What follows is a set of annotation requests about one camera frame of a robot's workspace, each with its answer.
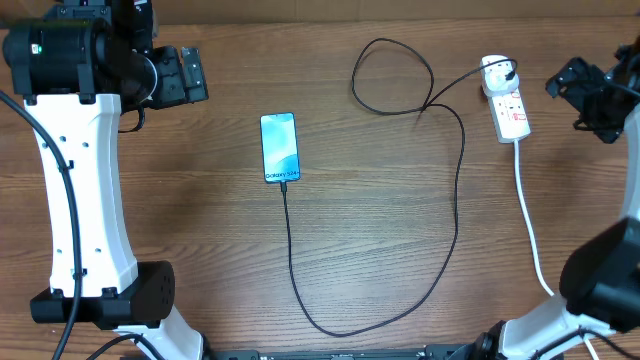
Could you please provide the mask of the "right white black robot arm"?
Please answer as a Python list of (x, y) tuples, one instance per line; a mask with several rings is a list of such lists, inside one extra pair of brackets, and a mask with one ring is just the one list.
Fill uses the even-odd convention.
[(577, 130), (607, 144), (624, 135), (628, 167), (619, 220), (576, 249), (560, 278), (558, 294), (526, 315), (500, 321), (454, 359), (558, 359), (596, 337), (607, 340), (639, 325), (639, 54), (629, 46), (608, 71), (580, 57), (549, 78), (551, 97), (565, 99), (579, 113)]

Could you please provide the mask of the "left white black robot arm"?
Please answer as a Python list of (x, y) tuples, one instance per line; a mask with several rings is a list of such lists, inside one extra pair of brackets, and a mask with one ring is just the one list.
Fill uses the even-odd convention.
[(148, 1), (63, 0), (3, 40), (14, 92), (2, 101), (35, 133), (52, 229), (49, 284), (30, 312), (112, 331), (148, 359), (209, 359), (175, 306), (172, 265), (137, 260), (124, 220), (121, 117), (208, 97), (198, 50), (155, 47), (156, 32)]

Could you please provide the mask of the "blue Samsung Galaxy smartphone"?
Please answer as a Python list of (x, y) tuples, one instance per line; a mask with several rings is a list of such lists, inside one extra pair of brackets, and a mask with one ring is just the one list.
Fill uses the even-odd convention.
[(291, 112), (260, 118), (264, 179), (267, 183), (301, 178), (295, 116)]

